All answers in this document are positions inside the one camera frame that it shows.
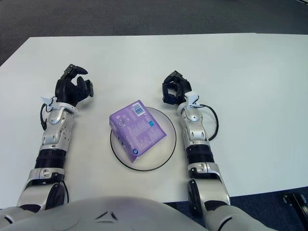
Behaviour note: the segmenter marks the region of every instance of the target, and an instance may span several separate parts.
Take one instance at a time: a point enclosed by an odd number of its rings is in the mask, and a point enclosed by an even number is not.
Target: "silver arm segment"
[[[63,204],[64,189],[61,181],[64,179],[65,154],[71,140],[71,130],[74,123],[73,112],[77,111],[75,108],[75,110],[72,110],[71,105],[70,109],[61,106],[60,109],[53,108],[50,112],[47,128],[42,137],[36,168],[30,171],[17,206],[38,212]],[[50,150],[54,155],[62,154],[63,156],[60,156],[60,158],[57,156],[57,160],[52,159],[51,154],[50,159],[40,159],[40,156],[45,154],[42,150],[47,151],[46,155],[50,154]],[[38,164],[40,162],[45,162],[46,166],[50,167],[42,167],[42,164]],[[51,198],[52,191],[56,194],[55,198]]]
[[[190,212],[203,217],[210,231],[272,230],[244,211],[231,206],[218,164],[214,162],[196,92],[185,93],[186,102],[178,107],[188,158],[188,197]]]

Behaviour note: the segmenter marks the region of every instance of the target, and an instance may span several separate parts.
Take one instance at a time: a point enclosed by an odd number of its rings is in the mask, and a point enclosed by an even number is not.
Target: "gray carpet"
[[[29,37],[243,32],[308,34],[308,6],[296,0],[0,0],[0,65]],[[308,187],[292,191],[308,196]],[[231,202],[271,228],[304,230],[282,195]],[[177,207],[190,216],[187,202]]]

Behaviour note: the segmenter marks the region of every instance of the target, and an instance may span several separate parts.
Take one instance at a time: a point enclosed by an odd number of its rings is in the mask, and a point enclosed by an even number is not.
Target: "purple package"
[[[140,100],[113,113],[109,125],[131,162],[166,136]]]

